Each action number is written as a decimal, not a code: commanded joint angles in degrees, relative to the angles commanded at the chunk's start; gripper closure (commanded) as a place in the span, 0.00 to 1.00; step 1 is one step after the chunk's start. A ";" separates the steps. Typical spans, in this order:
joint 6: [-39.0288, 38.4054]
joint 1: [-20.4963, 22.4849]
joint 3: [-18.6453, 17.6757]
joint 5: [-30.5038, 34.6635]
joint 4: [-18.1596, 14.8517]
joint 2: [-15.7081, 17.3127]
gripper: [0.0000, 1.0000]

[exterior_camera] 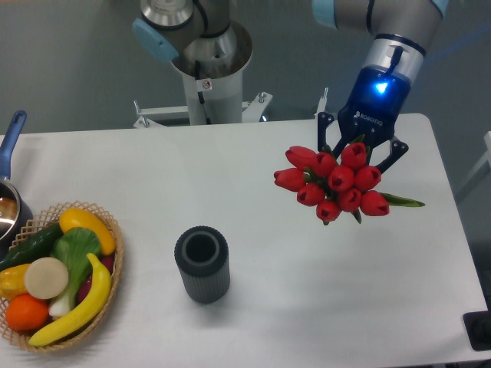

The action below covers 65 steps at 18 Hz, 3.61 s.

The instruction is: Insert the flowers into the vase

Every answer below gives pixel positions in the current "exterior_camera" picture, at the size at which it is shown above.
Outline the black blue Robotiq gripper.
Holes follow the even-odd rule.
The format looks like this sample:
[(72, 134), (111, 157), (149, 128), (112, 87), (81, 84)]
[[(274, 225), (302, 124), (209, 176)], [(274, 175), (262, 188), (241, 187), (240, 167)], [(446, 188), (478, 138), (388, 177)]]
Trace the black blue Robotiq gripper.
[(390, 140), (388, 156), (376, 165), (380, 173), (385, 173), (408, 152), (408, 145), (393, 136), (395, 122), (409, 92), (410, 84), (404, 79), (370, 67), (362, 69), (347, 103), (338, 112), (341, 138), (333, 150), (328, 149), (326, 138), (334, 116), (327, 112), (318, 113), (318, 151), (332, 153), (337, 159), (346, 145), (361, 135), (371, 148)]

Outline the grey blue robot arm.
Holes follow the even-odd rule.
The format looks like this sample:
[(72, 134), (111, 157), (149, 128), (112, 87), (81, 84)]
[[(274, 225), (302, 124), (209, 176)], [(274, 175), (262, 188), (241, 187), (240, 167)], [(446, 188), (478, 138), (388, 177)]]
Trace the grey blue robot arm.
[[(339, 154), (363, 136), (370, 148), (390, 144), (378, 165), (388, 170), (408, 148), (395, 123), (433, 36), (445, 1), (314, 1), (316, 22), (365, 29), (373, 44), (336, 120)], [(230, 18), (227, 1), (143, 1), (132, 25), (140, 45), (180, 73), (193, 125), (257, 121), (262, 106), (242, 102), (242, 72), (252, 57), (247, 30)]]

